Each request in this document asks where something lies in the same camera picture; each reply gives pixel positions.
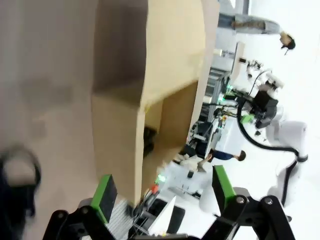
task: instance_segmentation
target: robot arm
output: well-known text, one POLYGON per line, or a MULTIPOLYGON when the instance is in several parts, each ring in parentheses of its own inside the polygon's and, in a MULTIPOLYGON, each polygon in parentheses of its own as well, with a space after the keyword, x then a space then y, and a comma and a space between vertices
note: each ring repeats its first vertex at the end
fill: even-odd
POLYGON ((285 205, 295 195, 298 179, 302 174, 303 164, 308 159, 306 151, 307 124, 300 121, 292 121, 286 118, 283 107, 278 105, 278 91, 284 83, 272 73, 267 74, 268 80, 260 86, 255 97, 239 94, 237 109, 237 122, 244 137, 258 148, 294 153, 293 162, 284 168, 277 176, 277 186, 272 187, 268 194, 275 195, 285 205), (266 137, 271 145, 263 145, 256 142, 246 132, 241 123, 242 109, 249 106, 250 114, 254 115, 255 127, 265 128, 266 137))

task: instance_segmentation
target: black cable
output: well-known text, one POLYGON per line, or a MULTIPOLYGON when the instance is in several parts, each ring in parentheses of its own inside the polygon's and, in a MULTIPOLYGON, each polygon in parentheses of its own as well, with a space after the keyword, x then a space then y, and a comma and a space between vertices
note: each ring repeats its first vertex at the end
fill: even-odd
POLYGON ((238 108, 238 105, 223 105, 217 103, 203 103, 204 106, 218 106, 218 107, 226 107, 226 108, 238 108))
MULTIPOLYGON (((257 146, 258 148, 261 149, 266 149, 266 150, 273 150, 273 151, 285 151, 285 152, 291 152, 294 153, 296 155, 296 157, 299 157, 299 152, 292 148, 292 147, 281 147, 281 146, 266 146, 263 145, 255 140, 253 140, 249 134, 247 133, 244 125, 241 123, 241 113, 242 113, 242 108, 244 107, 246 101, 244 100, 243 102, 239 103, 237 112, 236 112, 236 119, 238 122, 238 126, 239 129, 241 131, 241 133, 244 135, 244 137, 253 145, 257 146)), ((287 167, 286 172, 285 172, 285 176, 284 176, 284 183, 283 183, 283 190, 282 190, 282 198, 281 198, 281 203, 284 206, 286 203, 286 199, 287 199, 287 192, 288 192, 288 185, 289 185, 289 178, 290 178, 290 174, 292 172, 292 170, 294 169, 294 167, 297 165, 297 161, 294 161, 294 163, 292 165, 290 165, 289 167, 287 167)))
POLYGON ((283 184, 283 191, 282 191, 282 198, 281 203, 283 206, 285 206, 286 199, 287 199, 287 192, 288 192, 288 185, 289 185, 289 178, 292 170, 297 165, 297 161, 294 161, 290 166, 288 166, 285 170, 285 176, 284 176, 284 184, 283 184))
POLYGON ((249 96, 251 95, 252 90, 254 89, 255 84, 256 84, 256 81, 258 80, 258 78, 259 78, 262 74, 264 74, 264 73, 266 73, 266 72, 268 72, 268 71, 271 71, 271 72, 272 72, 271 69, 266 69, 266 70, 260 72, 259 75, 255 78, 255 80, 254 80, 254 82, 253 82, 253 85, 252 85, 252 88, 251 88, 251 90, 250 90, 250 92, 249 92, 249 96))
POLYGON ((244 137, 253 145, 257 146, 258 148, 261 149, 266 149, 266 150, 273 150, 273 151, 284 151, 284 152, 291 152, 294 153, 297 157, 299 156, 299 152, 292 148, 292 147, 283 147, 283 146, 267 146, 267 145, 263 145, 259 142, 256 142, 255 140, 253 140, 249 134, 247 133, 247 131, 245 130, 245 127, 243 126, 243 124, 241 123, 241 113, 242 113, 242 108, 244 107, 246 101, 243 101, 242 103, 239 103, 238 108, 237 108, 237 112, 236 112, 236 119, 238 122, 238 126, 239 129, 241 131, 241 133, 244 135, 244 137))
POLYGON ((143 213, 144 206, 145 206, 145 202, 148 200, 146 197, 150 192, 151 192, 150 190, 147 191, 145 193, 145 195, 143 196, 143 198, 141 199, 140 203, 135 208, 132 209, 131 217, 133 218, 133 223, 138 221, 138 219, 141 217, 141 215, 143 213))

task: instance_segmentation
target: green led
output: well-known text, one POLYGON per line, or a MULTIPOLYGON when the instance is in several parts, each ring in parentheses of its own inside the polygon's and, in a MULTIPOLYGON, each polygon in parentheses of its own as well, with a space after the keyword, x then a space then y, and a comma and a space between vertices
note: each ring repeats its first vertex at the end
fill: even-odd
POLYGON ((164 183, 166 181, 166 177, 162 176, 161 174, 159 174, 157 180, 159 180, 159 181, 164 183))

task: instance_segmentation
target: black hair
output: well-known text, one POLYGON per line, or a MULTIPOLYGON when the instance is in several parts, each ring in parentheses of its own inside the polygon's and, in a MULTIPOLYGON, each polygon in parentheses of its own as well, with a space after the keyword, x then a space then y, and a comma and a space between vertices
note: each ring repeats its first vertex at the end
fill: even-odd
POLYGON ((208 162, 211 163, 211 162, 212 162, 212 159, 214 159, 214 150, 211 149, 211 150, 209 151, 209 154, 211 154, 211 157, 210 157, 210 159, 208 160, 208 162))
POLYGON ((238 161, 243 161, 246 158, 246 152, 241 150, 240 156, 238 158, 238 161))
POLYGON ((296 42, 295 40, 292 38, 292 36, 290 36, 289 34, 287 34, 288 38, 291 39, 291 42, 288 45, 283 45, 281 47, 281 49, 287 48, 288 50, 293 50, 296 47, 296 42))

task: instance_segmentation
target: cardboard panel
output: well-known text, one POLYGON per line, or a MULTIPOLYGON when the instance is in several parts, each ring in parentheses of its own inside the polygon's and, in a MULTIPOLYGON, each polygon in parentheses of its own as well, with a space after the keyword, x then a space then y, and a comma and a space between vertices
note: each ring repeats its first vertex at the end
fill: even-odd
POLYGON ((160 131, 161 117, 162 117, 163 101, 158 101, 145 109, 144 125, 160 131))
POLYGON ((112 174, 118 192, 135 202, 141 191, 144 116, 107 93, 96 93, 91 101, 97 175, 112 174))
POLYGON ((142 105, 198 81, 205 51, 200 0, 149 0, 142 105))
POLYGON ((184 146, 193 114, 198 82, 182 88, 163 100, 159 137, 167 143, 184 146))
POLYGON ((143 79, 148 0, 99 0, 94 33, 93 89, 143 79))

